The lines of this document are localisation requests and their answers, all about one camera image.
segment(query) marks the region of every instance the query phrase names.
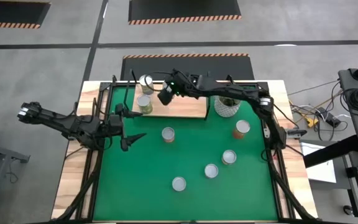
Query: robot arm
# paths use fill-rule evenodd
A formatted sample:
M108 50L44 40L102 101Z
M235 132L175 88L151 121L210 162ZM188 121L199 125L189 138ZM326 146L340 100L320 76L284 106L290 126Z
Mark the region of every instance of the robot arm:
M287 134L273 117L274 99L267 90L256 86L245 89L233 82L218 83L204 75L183 74L174 70L164 80L164 88L158 94L158 98L164 105L168 105L174 95L190 96L199 98L201 96L225 96L248 102L255 114L267 125L270 136L267 139L268 148L284 149Z
M129 111L122 104L118 104L114 111L114 114L108 114L107 120L100 120L94 114L77 116L72 112L65 116L42 108L38 102L31 102L22 104L17 117L26 124L43 124L60 131L63 137L73 137L82 146L91 150L104 150L105 138L121 136L121 149L128 151L132 143L146 134L125 136L123 118L142 116L142 113Z

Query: concrete floor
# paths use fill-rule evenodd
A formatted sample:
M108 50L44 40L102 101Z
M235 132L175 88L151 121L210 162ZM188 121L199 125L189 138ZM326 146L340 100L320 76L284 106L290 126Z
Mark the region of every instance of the concrete floor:
M0 45L92 43L102 0L51 2L41 29L0 29ZM358 40L358 0L239 0L239 5L240 21L129 26L128 0L112 0L99 43ZM6 179L0 198L0 223L50 218L67 141L44 126L18 122L16 114L25 101L39 101L44 108L69 113L78 99L89 52L0 50L0 146L31 155L28 164L12 166L20 178L18 183L10 184ZM182 53L249 53L255 79L284 80L288 93L335 80L338 70L358 67L358 45L98 49L89 79L110 80L113 74L119 77L124 55ZM331 88L324 86L290 99L298 105L317 105L329 98ZM337 103L332 113L347 114ZM351 120L344 119L349 127L335 133L334 140L354 134ZM312 131L304 138L318 139ZM342 201L346 193L313 189L313 195L320 218L358 223L358 219L337 210L338 205L346 203Z

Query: black floor mat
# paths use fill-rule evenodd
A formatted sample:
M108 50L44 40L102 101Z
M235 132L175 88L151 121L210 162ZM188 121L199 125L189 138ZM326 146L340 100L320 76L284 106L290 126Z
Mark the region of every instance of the black floor mat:
M129 24L241 19L237 0L131 0Z
M0 1L0 28L38 29L49 7L49 2Z
M133 80L130 69L139 79L150 72L171 72L173 68L197 75L209 72L215 80L225 80L227 75L234 80L254 80L248 54L127 55L122 61L121 80ZM163 80L165 76L152 75L154 80Z

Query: tin can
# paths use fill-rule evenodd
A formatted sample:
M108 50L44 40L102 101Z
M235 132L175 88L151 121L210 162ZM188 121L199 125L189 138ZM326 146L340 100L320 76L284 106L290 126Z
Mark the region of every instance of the tin can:
M137 105L143 114L149 114L153 111L152 99L147 95L140 95L137 97Z
M167 143L173 142L175 140L175 130L173 128L166 127L162 130L162 138L164 138L164 141Z
M235 139L242 139L250 130L248 121L240 120L234 128L233 136Z
M209 179L215 178L218 175L219 169L215 164L208 164L205 166L204 173Z
M139 79L139 83L142 87L142 92L146 95L153 94L153 78L150 75L142 75Z
M237 159L237 154L233 150L226 150L222 155L222 162L225 165L233 164Z
M186 189L186 180L183 177L175 177L172 181L172 188L177 191L181 192Z

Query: green mat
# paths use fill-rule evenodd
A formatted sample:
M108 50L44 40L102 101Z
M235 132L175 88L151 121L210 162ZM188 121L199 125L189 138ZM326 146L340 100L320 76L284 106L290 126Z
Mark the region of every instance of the green mat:
M125 88L114 89L112 111L124 94ZM129 90L128 105L133 98L134 88ZM251 130L238 140L232 130L240 119L247 120ZM167 126L175 130L171 144L161 137ZM212 104L207 121L140 117L126 119L125 130L128 135L147 135L128 152L121 150L119 137L105 150L94 220L277 220L269 168L260 158L260 120L246 102L231 118L220 117ZM237 153L231 166L221 160L228 149ZM219 168L214 179L204 175L210 163ZM175 177L186 179L184 191L172 189Z

